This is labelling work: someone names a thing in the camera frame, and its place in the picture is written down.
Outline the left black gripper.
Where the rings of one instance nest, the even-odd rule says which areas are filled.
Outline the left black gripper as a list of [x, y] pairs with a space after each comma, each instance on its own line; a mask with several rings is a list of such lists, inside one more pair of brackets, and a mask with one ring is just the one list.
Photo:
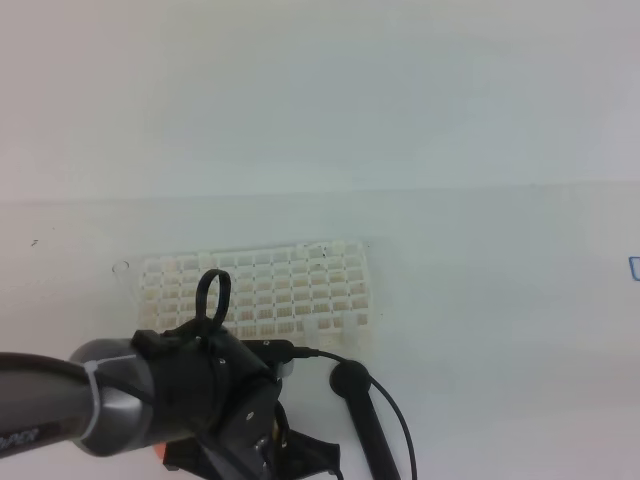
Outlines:
[[340, 446], [291, 430], [279, 401], [288, 340], [241, 341], [211, 321], [130, 342], [149, 401], [134, 448], [162, 444], [163, 462], [201, 479], [341, 478]]

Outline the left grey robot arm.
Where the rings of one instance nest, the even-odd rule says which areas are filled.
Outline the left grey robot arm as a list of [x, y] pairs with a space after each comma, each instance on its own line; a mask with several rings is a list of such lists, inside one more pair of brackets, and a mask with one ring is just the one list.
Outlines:
[[70, 441], [110, 457], [161, 448], [200, 479], [339, 476], [340, 448], [292, 430], [278, 355], [225, 329], [184, 325], [99, 339], [70, 360], [1, 357], [3, 457]]

